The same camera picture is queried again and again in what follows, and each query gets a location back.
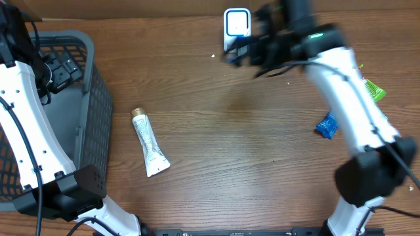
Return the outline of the blue snack packet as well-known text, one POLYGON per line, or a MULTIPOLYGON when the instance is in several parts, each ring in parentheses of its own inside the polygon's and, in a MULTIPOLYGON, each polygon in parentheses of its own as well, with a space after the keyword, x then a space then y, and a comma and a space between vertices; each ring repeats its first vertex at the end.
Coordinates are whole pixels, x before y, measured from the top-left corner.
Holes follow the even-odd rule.
POLYGON ((318 131, 324 138, 331 140, 337 132, 339 126, 332 112, 328 112, 324 119, 316 125, 318 131))

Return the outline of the green snack bag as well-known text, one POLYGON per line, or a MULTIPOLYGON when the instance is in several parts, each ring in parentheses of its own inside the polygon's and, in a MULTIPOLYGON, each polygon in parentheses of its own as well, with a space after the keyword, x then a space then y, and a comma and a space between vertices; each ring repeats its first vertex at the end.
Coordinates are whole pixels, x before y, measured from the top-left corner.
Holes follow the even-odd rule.
POLYGON ((374 102, 378 102, 386 96, 387 93, 382 88, 377 86, 375 83, 371 82, 364 75, 362 75, 362 81, 368 94, 374 102))

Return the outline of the white tube gold cap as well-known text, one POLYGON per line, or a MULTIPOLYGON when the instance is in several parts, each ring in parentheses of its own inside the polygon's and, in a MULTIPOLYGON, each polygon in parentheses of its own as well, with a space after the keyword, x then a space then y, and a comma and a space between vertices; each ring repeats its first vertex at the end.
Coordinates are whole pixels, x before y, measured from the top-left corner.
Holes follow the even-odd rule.
POLYGON ((147 177, 150 178, 168 169, 171 164, 158 146, 146 112, 142 108, 133 109, 131 120, 142 146, 147 177))

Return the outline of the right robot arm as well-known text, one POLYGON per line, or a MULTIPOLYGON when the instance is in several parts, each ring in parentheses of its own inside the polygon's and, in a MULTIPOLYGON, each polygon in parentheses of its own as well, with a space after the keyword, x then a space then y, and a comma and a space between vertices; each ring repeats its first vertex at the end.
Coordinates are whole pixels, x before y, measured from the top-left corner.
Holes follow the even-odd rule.
POLYGON ((320 234, 365 235, 371 215, 414 177, 415 140, 402 137, 377 107, 336 25, 317 23, 309 1, 280 1, 278 11, 278 20, 269 5, 255 11, 261 34, 240 38, 235 46, 247 48, 251 64, 261 67, 259 75, 275 77, 301 66, 323 94, 350 159, 335 171, 340 198, 320 234))

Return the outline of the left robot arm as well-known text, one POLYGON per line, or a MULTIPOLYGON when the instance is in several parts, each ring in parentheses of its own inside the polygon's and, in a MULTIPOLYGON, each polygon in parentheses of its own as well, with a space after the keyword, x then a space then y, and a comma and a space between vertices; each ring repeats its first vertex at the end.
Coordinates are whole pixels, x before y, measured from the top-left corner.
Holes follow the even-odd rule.
POLYGON ((88 225, 96 235, 145 235, 138 216, 106 192, 112 97, 80 31, 28 31, 30 17, 1 5, 1 128, 18 169, 16 211, 88 225))

